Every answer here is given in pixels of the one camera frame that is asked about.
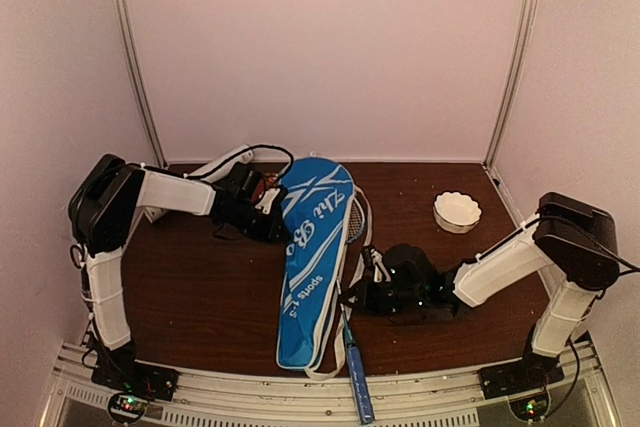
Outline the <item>white shuttlecock tube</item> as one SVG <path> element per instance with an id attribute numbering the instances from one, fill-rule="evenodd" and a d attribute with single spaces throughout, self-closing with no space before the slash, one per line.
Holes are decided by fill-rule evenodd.
<path id="1" fill-rule="evenodd" d="M 195 176 L 201 177 L 205 182 L 215 182 L 228 175 L 236 163 L 248 164 L 253 159 L 253 149 L 248 144 L 242 144 L 198 169 L 183 174 L 183 177 Z"/>

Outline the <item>blue racket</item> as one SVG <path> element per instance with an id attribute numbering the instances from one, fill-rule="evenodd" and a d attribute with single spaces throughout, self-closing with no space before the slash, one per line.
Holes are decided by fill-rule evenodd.
<path id="1" fill-rule="evenodd" d="M 366 224 L 365 214 L 362 206 L 354 200 L 350 209 L 349 222 L 347 226 L 347 244 L 355 242 L 364 232 Z M 343 325 L 343 336 L 345 346 L 345 359 L 348 367 L 350 385 L 353 392 L 359 422 L 361 426 L 372 424 L 375 421 L 374 409 L 368 390 L 365 369 L 361 353 L 355 336 L 349 324 L 346 306 L 340 301 Z"/>

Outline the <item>blue racket bag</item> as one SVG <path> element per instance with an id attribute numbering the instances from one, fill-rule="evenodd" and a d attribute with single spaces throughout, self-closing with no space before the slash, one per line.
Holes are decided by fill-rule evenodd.
<path id="1" fill-rule="evenodd" d="M 339 305 L 347 247 L 371 242 L 372 208 L 342 164 L 321 157 L 293 163 L 281 185 L 288 191 L 276 364 L 313 382 L 334 378 L 346 360 L 344 326 L 351 309 Z"/>

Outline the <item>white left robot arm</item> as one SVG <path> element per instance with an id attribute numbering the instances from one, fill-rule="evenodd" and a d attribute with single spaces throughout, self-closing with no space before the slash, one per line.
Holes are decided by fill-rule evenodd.
<path id="1" fill-rule="evenodd" d="M 104 155 L 72 196 L 72 235 L 81 249 L 87 299 L 101 344 L 117 350 L 131 341 L 121 279 L 121 259 L 136 213 L 143 208 L 209 217 L 264 243 L 290 240 L 279 180 L 268 181 L 250 164 L 226 161 L 209 173 L 179 175 Z"/>

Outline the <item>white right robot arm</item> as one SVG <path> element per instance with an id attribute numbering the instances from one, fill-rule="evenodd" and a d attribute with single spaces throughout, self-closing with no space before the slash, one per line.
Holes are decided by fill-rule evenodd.
<path id="1" fill-rule="evenodd" d="M 363 277 L 340 294 L 341 304 L 411 322 L 452 320 L 537 271 L 559 269 L 563 280 L 531 329 L 530 352 L 513 366 L 513 380 L 526 389 L 550 373 L 550 358 L 617 282 L 621 263 L 613 216 L 557 192 L 544 194 L 513 233 L 447 272 L 407 243 L 384 253 L 367 245 L 361 258 Z"/>

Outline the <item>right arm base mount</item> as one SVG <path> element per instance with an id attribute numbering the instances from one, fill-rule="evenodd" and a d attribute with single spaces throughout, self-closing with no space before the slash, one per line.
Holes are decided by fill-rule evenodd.
<path id="1" fill-rule="evenodd" d="M 551 413 L 549 387 L 565 379 L 557 361 L 520 359 L 481 368 L 478 372 L 486 400 L 505 397 L 511 414 L 519 421 L 542 421 Z"/>

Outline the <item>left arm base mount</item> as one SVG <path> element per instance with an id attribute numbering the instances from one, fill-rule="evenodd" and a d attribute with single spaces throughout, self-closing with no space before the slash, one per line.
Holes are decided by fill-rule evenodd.
<path id="1" fill-rule="evenodd" d="M 94 384 L 113 390 L 107 401 L 107 413 L 117 423 L 140 421 L 156 401 L 173 399 L 179 373 L 150 364 L 134 364 L 134 372 L 125 376 L 115 367 L 96 366 L 91 375 Z"/>

